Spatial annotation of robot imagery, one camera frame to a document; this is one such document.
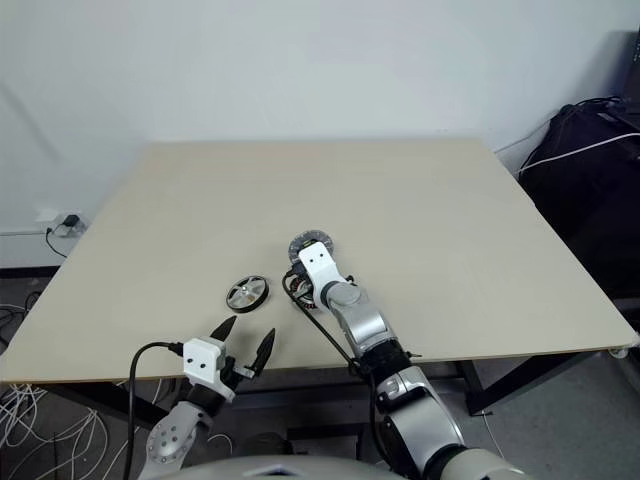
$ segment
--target table leg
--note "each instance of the table leg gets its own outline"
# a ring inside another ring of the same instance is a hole
[[[538,355],[526,360],[486,389],[480,388],[478,390],[477,384],[474,386],[470,384],[467,392],[469,414],[477,415],[490,406],[498,405],[525,393],[593,355],[593,353]]]
[[[39,387],[105,415],[127,421],[129,393],[113,383],[50,383]],[[144,429],[151,430],[167,414],[166,410],[147,400],[140,397],[136,400],[136,424]]]

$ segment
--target black metal table frame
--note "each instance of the black metal table frame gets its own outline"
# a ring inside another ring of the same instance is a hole
[[[546,380],[564,372],[594,352],[559,353],[530,357],[492,385],[484,388],[473,361],[455,362],[458,375],[430,377],[436,391],[464,392],[470,415],[478,415],[490,407],[506,402]],[[42,388],[75,401],[101,413],[122,420],[128,417],[128,392],[113,383],[53,383]],[[359,381],[329,385],[310,385],[295,388],[277,388],[240,391],[233,402],[234,409],[269,408],[303,403],[367,399],[368,386]],[[138,398],[136,423],[151,429],[167,411],[151,402]]]

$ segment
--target white wall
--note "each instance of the white wall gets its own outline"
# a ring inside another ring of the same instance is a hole
[[[638,23],[637,0],[0,0],[0,233],[44,208],[92,217],[154,140],[498,148],[609,93]],[[58,260],[40,237],[0,236],[0,267]]]

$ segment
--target plug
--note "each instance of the plug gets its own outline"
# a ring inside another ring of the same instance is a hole
[[[62,225],[64,225],[65,227],[73,228],[78,224],[79,221],[80,221],[79,216],[75,214],[71,214],[65,217],[64,221],[62,222]]]

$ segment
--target black bag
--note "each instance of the black bag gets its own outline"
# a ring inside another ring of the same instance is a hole
[[[526,164],[630,133],[604,99],[566,105]],[[531,167],[519,181],[611,298],[640,297],[640,137]]]

